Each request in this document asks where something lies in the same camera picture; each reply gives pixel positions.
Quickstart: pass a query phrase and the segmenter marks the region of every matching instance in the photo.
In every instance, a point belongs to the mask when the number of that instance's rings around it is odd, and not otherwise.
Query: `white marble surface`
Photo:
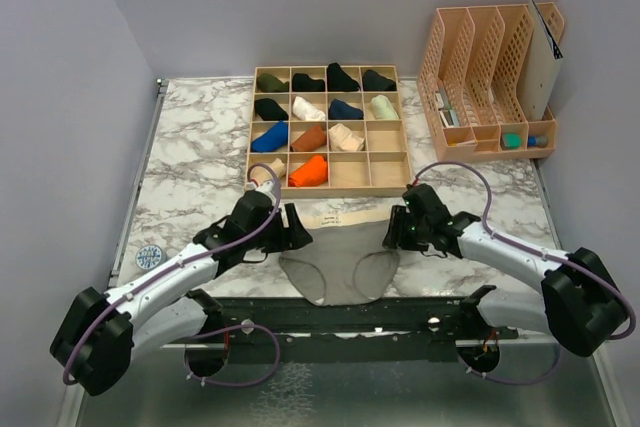
[[[144,176],[119,285],[144,274],[135,254],[158,244],[175,255],[192,236],[228,213],[242,194],[253,80],[172,80],[160,116]],[[413,81],[401,82],[409,150],[414,172],[436,160]],[[554,247],[531,163],[476,164],[494,194],[490,222],[502,230]],[[460,168],[439,167],[427,180],[452,213],[480,215],[486,199],[475,177]],[[399,199],[305,199],[295,204],[301,215],[355,211],[399,203]],[[528,287],[483,264],[424,258],[402,252],[387,296],[467,295],[484,284],[510,290]],[[277,255],[258,265],[242,264],[204,286],[214,296],[299,296],[278,266]]]

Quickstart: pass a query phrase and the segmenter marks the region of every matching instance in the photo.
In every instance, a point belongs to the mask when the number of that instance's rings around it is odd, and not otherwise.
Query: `rolled cloth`
[[[354,305],[382,297],[400,264],[399,252],[382,247],[389,228],[388,210],[302,221],[313,242],[283,252],[280,267],[309,302]]]
[[[395,81],[383,77],[375,70],[367,70],[362,74],[362,90],[368,92],[396,92],[398,87]]]
[[[329,92],[357,92],[360,90],[360,84],[349,77],[337,62],[329,64],[327,67],[327,86]]]
[[[364,113],[360,109],[351,107],[340,99],[333,99],[329,106],[330,120],[362,120]]]
[[[342,124],[336,124],[329,129],[329,139],[331,150],[335,151],[357,152],[364,147],[364,139]]]
[[[291,90],[293,92],[324,92],[324,79],[312,79],[308,74],[293,74]]]
[[[262,120],[289,120],[289,114],[273,99],[256,100],[253,110]]]
[[[251,152],[274,152],[289,141],[289,126],[278,122],[264,134],[251,142]]]
[[[316,120],[319,122],[327,120],[327,115],[324,112],[316,109],[313,104],[307,102],[302,97],[295,98],[291,110],[293,111],[293,115],[300,120]]]
[[[276,159],[267,165],[271,167],[271,170],[276,173],[278,178],[282,177],[287,170],[284,162],[282,162],[280,159]],[[253,180],[256,185],[260,185],[267,180],[272,180],[272,177],[267,169],[257,166],[251,171],[251,178],[249,180]]]
[[[314,155],[289,176],[289,187],[317,187],[328,180],[329,164],[321,155]]]
[[[371,99],[371,110],[378,120],[398,120],[400,117],[385,95],[377,95]]]
[[[291,144],[294,152],[313,152],[327,144],[327,134],[319,124],[314,125]]]
[[[256,84],[262,92],[289,92],[289,82],[282,82],[272,74],[260,74],[256,79]]]

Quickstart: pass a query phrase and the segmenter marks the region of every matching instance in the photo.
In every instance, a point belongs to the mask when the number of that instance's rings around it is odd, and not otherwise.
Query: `wooden organizer box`
[[[285,198],[322,198],[322,197],[370,197],[397,196],[406,190],[411,181],[411,166],[407,149],[407,137],[402,112],[400,92],[363,92],[362,75],[368,69],[393,79],[398,84],[396,68],[393,65],[341,65],[349,76],[358,81],[360,92],[285,92],[264,93],[255,83],[251,122],[249,128],[249,144],[264,134],[275,122],[265,122],[253,111],[254,101],[270,98],[275,100],[289,114],[289,142],[286,146],[272,153],[251,152],[249,145],[247,165],[256,162],[270,163],[279,158],[287,166],[286,174],[281,178],[282,195]],[[324,79],[327,84],[326,67],[258,67],[256,76],[269,73],[283,82],[291,82],[296,73],[305,73],[314,79]],[[371,110],[371,99],[377,95],[385,95],[395,108],[400,120],[376,120]],[[296,97],[302,97],[316,108],[327,113],[327,120],[322,122],[302,121],[293,115],[291,106]],[[328,120],[328,109],[333,99],[340,99],[352,107],[364,111],[364,120]],[[328,139],[328,130],[335,124],[342,123],[354,133],[365,139],[364,149],[359,152],[334,152]],[[291,152],[291,143],[315,124],[320,124],[327,132],[327,145],[314,152]],[[314,155],[322,155],[329,163],[329,180],[318,187],[289,187],[287,179]]]
[[[559,42],[562,15],[552,2],[537,5]],[[553,152],[557,125],[549,107],[542,120],[529,122],[516,96],[532,33],[525,4],[436,9],[418,92],[438,160],[533,159]],[[440,118],[438,80],[460,127],[445,127]],[[503,149],[505,133],[517,134],[521,146]],[[547,136],[546,147],[527,147],[528,136],[540,135]]]

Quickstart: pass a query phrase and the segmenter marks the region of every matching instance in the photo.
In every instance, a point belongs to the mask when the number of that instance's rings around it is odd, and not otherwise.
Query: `gray floor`
[[[551,364],[548,344],[503,345],[496,373],[530,378]],[[234,366],[226,380],[260,375]],[[78,427],[177,426],[609,426],[614,425],[592,359],[565,356],[559,372],[533,387],[474,378],[459,364],[428,362],[282,365],[250,389],[185,380],[181,349],[132,366],[113,389],[85,396]]]

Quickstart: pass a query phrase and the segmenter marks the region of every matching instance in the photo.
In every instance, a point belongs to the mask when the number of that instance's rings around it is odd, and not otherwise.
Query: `folded sock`
[[[316,124],[291,144],[294,152],[313,152],[327,143],[327,134]]]
[[[253,109],[262,120],[289,120],[289,114],[273,99],[258,99]]]
[[[360,90],[360,84],[349,77],[337,62],[329,64],[327,67],[327,85],[329,92],[357,92]]]
[[[267,165],[271,167],[271,170],[275,172],[278,178],[282,177],[287,170],[284,162],[282,162],[280,159],[276,159]],[[267,180],[272,180],[272,177],[267,169],[258,166],[251,171],[251,178],[249,180],[254,181],[256,185],[260,185]]]
[[[293,111],[293,115],[298,117],[300,120],[316,120],[319,122],[327,120],[327,115],[324,112],[320,109],[316,109],[302,97],[296,97],[294,99],[291,110]]]
[[[289,140],[289,126],[280,121],[251,142],[251,152],[274,152]]]
[[[362,90],[368,92],[395,92],[398,90],[396,83],[383,77],[375,70],[367,70],[362,75]]]
[[[289,82],[282,82],[272,74],[260,74],[256,79],[256,84],[262,92],[289,92]]]
[[[371,99],[371,110],[377,120],[398,120],[400,117],[385,95],[376,95]]]
[[[336,124],[329,129],[331,150],[342,152],[358,152],[364,147],[364,139],[343,124]]]
[[[329,106],[330,120],[362,120],[364,113],[360,109],[351,107],[340,99],[333,99]]]
[[[293,74],[291,90],[294,92],[324,92],[324,79],[312,79],[307,74]]]
[[[289,176],[289,187],[317,187],[328,180],[329,164],[321,155],[314,155]]]

